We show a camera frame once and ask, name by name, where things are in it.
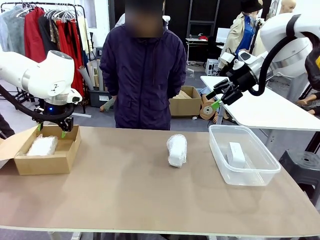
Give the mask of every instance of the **jacket zipper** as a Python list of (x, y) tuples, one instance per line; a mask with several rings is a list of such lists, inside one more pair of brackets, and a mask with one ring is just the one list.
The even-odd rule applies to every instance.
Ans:
[(148, 45), (147, 42), (145, 42), (144, 43), (144, 60), (143, 60), (142, 77), (141, 77), (140, 94), (139, 94), (139, 127), (141, 127), (141, 102), (142, 102), (141, 93), (142, 93), (142, 88), (145, 81), (145, 68), (146, 68), (147, 50), (148, 50), (147, 45)]

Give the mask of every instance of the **clear plastic container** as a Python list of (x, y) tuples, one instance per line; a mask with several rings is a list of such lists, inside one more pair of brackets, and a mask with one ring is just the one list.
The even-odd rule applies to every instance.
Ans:
[[(210, 148), (220, 173), (227, 184), (237, 186), (266, 186), (281, 165), (245, 126), (212, 125), (209, 127)], [(244, 168), (228, 164), (227, 149), (230, 142), (240, 143), (245, 157)]]

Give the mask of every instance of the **white box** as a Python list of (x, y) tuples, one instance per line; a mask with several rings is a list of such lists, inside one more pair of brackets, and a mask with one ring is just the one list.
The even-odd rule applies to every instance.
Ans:
[(226, 157), (230, 166), (238, 169), (245, 167), (246, 159), (238, 142), (229, 142)]
[[(227, 184), (237, 186), (266, 186), (281, 165), (260, 141), (245, 126), (211, 125), (209, 127), (209, 144), (215, 162)], [(245, 164), (243, 168), (228, 164), (227, 150), (230, 142), (241, 144)]]
[(205, 73), (207, 76), (212, 76), (214, 75), (215, 71), (215, 66), (218, 66), (219, 61), (217, 59), (208, 59), (206, 61), (206, 67), (205, 67)]

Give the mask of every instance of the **dark purple jacket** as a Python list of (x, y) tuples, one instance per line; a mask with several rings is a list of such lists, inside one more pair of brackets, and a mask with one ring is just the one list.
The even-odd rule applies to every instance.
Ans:
[(186, 51), (165, 29), (161, 38), (135, 38), (126, 26), (110, 31), (100, 68), (115, 101), (117, 128), (170, 130), (169, 99), (186, 79)]

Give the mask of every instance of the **plastic bin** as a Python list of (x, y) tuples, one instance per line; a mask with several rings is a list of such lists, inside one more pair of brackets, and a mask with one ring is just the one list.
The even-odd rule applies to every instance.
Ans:
[(91, 107), (100, 108), (103, 104), (105, 104), (112, 98), (108, 91), (99, 91), (99, 88), (97, 87), (94, 87), (94, 89), (97, 90), (89, 90)]
[[(227, 184), (237, 186), (266, 186), (281, 165), (245, 126), (212, 125), (209, 127), (210, 148), (220, 173)], [(229, 142), (240, 143), (245, 157), (244, 168), (235, 168), (227, 162)]]

